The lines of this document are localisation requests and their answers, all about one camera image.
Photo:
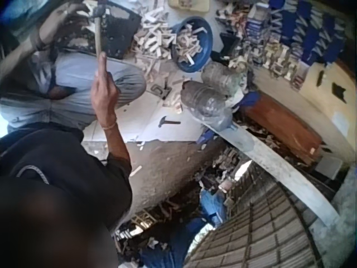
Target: hammer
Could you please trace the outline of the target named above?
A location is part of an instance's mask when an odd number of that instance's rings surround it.
[[[105,14],[107,0],[98,0],[98,6],[93,10],[95,23],[95,52],[99,58],[102,52],[102,16]]]
[[[180,125],[181,122],[176,122],[176,121],[167,121],[166,116],[162,117],[160,120],[160,123],[158,124],[158,127],[162,127],[162,125],[165,124],[170,124],[170,125]]]

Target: wrist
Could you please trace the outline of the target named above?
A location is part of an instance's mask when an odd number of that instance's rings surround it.
[[[31,39],[30,39],[30,37],[28,37],[25,41],[24,41],[24,43],[23,43],[23,52],[25,53],[25,54],[32,54],[32,53],[34,53],[36,50],[35,50],[35,48],[33,47],[33,45],[32,45],[32,42],[31,42]]]
[[[98,117],[98,122],[103,129],[110,128],[112,126],[115,126],[115,124],[117,123],[117,115],[114,113],[108,114],[103,118]]]

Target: blue bowl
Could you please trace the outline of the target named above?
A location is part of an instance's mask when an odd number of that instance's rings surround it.
[[[213,46],[213,34],[211,26],[208,24],[208,22],[199,16],[189,17],[182,21],[180,24],[175,25],[172,27],[173,33],[179,35],[180,31],[185,28],[186,24],[191,24],[193,30],[201,27],[206,29],[207,33],[204,31],[197,33],[197,38],[200,40],[202,52],[197,53],[192,57],[195,62],[193,66],[190,66],[191,64],[186,62],[179,63],[179,55],[177,53],[176,45],[171,46],[171,57],[182,71],[186,73],[194,73],[201,70],[210,58]]]

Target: hammer head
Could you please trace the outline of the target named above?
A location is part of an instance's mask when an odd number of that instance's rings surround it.
[[[105,14],[105,5],[99,4],[93,9],[92,18],[101,18]]]
[[[166,116],[161,118],[160,123],[158,124],[158,127],[162,127],[162,125],[165,124],[165,121],[166,121]]]

